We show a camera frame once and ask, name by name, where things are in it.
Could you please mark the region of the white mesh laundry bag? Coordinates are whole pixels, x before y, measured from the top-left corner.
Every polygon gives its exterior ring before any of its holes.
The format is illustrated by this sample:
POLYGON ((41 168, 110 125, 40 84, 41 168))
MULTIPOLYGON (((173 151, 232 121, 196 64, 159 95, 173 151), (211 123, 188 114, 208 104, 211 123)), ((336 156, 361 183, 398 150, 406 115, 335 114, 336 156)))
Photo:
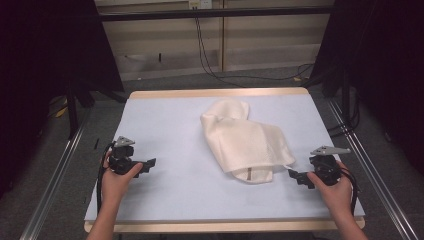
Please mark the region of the white mesh laundry bag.
POLYGON ((295 158, 281 129, 248 119, 250 106, 224 98, 200 116, 205 139, 224 173, 262 184, 273 180, 276 166, 290 168, 295 158))

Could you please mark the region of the aluminium floor rail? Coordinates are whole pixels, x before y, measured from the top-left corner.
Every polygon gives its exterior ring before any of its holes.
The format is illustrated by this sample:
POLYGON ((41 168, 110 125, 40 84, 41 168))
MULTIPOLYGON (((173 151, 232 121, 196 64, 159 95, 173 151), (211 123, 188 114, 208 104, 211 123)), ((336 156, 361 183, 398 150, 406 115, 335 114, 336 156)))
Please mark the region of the aluminium floor rail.
POLYGON ((83 112, 83 116, 79 122, 79 127, 74 135, 67 141, 67 145, 58 161, 56 169, 54 170, 53 175, 50 178, 47 187, 44 190, 43 195, 19 240, 37 240, 70 161, 72 160, 72 157, 79 145, 90 115, 90 109, 83 112))
POLYGON ((347 127, 347 122, 342 118, 341 107, 337 104, 335 100, 329 100, 328 105, 337 120, 341 125, 341 129, 352 151, 355 153, 357 159, 359 160, 362 168, 364 169, 366 175, 368 176, 377 196, 382 202, 386 212, 388 213, 392 223, 399 232, 402 240, 419 240, 417 232, 414 230, 411 222, 409 221, 407 215, 397 203, 392 193, 384 183, 381 175, 374 166, 371 158, 364 149, 362 143, 358 139, 356 133, 353 130, 349 130, 347 127))

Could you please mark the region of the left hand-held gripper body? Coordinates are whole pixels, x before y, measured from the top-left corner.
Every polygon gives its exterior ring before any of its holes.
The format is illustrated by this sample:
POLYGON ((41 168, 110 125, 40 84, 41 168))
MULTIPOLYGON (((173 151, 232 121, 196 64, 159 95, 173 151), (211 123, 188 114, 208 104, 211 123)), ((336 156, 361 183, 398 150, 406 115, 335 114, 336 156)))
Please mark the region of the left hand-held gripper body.
POLYGON ((111 145, 111 154, 108 162, 111 170, 118 175, 127 174, 138 161, 133 161, 134 141, 124 136, 119 136, 111 145))

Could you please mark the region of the person's left hand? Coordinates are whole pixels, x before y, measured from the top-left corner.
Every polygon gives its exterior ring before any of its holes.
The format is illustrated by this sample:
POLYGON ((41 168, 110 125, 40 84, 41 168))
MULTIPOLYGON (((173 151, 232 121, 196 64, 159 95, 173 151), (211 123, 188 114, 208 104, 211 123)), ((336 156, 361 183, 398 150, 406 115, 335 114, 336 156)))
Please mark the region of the person's left hand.
POLYGON ((105 161, 102 168, 105 170, 102 177, 102 204, 119 204, 125 196, 130 181, 140 172, 143 164, 137 163, 126 174, 119 175, 113 172, 109 163, 105 161))

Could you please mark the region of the black horizontal bar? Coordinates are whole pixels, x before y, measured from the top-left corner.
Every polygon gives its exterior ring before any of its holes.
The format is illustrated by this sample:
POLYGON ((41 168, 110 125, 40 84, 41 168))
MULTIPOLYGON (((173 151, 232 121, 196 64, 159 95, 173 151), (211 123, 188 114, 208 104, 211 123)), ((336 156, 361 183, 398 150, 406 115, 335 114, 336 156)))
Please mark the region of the black horizontal bar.
POLYGON ((200 10, 172 10, 154 12, 124 12, 102 13, 99 19, 105 21, 143 21, 143 20, 170 20, 188 18, 216 18, 216 17, 250 17, 275 15, 313 15, 330 14, 334 6, 301 6, 301 7, 271 7, 271 8, 227 8, 227 9, 200 9, 200 10))

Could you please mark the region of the white wall outlet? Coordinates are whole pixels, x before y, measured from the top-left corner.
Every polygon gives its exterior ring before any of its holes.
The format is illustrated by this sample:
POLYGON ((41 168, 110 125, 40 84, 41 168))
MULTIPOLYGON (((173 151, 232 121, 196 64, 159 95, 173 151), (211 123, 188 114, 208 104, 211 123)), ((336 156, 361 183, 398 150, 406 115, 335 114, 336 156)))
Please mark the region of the white wall outlet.
POLYGON ((189 8, 196 9, 212 9, 212 0, 188 0, 189 8))

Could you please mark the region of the black curtain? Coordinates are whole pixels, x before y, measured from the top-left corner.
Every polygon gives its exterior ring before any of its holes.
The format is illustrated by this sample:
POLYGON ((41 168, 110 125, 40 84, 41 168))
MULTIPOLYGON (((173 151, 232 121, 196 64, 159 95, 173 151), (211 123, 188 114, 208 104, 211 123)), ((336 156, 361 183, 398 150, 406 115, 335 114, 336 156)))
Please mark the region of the black curtain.
POLYGON ((56 96, 123 89, 94 0, 0 0, 0 198, 28 162, 56 96))
POLYGON ((348 80, 424 175, 424 0, 335 0, 312 79, 348 80))

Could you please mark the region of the person's right hand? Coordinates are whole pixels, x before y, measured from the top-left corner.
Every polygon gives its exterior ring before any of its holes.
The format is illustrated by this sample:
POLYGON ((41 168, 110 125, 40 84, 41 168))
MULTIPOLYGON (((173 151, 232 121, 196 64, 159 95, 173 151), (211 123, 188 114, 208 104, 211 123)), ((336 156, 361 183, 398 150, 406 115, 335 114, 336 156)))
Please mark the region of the person's right hand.
POLYGON ((346 176, 341 176, 338 183, 333 186, 324 184, 313 172, 308 172, 307 176, 319 190, 334 220, 346 220, 348 217, 353 217, 351 211, 352 186, 346 176))

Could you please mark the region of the black metal stand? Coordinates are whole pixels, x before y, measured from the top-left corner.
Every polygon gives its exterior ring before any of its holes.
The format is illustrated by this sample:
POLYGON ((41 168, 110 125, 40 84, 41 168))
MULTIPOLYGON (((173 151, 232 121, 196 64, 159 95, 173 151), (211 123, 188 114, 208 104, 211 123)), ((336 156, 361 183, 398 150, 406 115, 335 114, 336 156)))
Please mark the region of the black metal stand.
POLYGON ((71 87, 67 89, 66 98, 70 125, 69 139, 72 139, 79 129, 79 123, 76 110, 75 95, 71 87))

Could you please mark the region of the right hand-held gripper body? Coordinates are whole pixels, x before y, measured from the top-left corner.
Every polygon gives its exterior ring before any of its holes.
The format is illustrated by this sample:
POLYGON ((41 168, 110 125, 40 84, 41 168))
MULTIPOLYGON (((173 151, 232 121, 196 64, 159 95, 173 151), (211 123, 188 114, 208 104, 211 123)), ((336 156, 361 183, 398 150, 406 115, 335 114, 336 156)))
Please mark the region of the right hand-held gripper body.
POLYGON ((335 155, 350 153, 349 148, 321 146, 310 152, 310 163, 314 166, 315 174, 327 186, 335 185, 341 177, 341 170, 336 163, 335 155))

